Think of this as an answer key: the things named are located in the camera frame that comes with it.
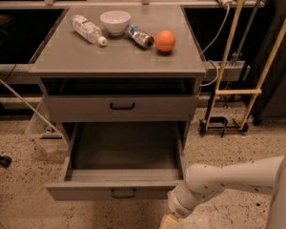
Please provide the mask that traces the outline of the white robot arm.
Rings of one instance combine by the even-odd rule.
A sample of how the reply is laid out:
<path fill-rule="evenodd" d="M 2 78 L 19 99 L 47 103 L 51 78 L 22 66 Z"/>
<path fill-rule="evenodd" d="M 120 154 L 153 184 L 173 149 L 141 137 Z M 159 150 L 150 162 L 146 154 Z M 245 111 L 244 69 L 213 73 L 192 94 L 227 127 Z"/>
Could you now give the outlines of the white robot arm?
<path fill-rule="evenodd" d="M 183 181 L 168 193 L 170 213 L 159 229 L 176 229 L 195 207 L 227 189 L 270 195 L 266 229 L 286 229 L 286 155 L 225 167 L 189 166 Z"/>

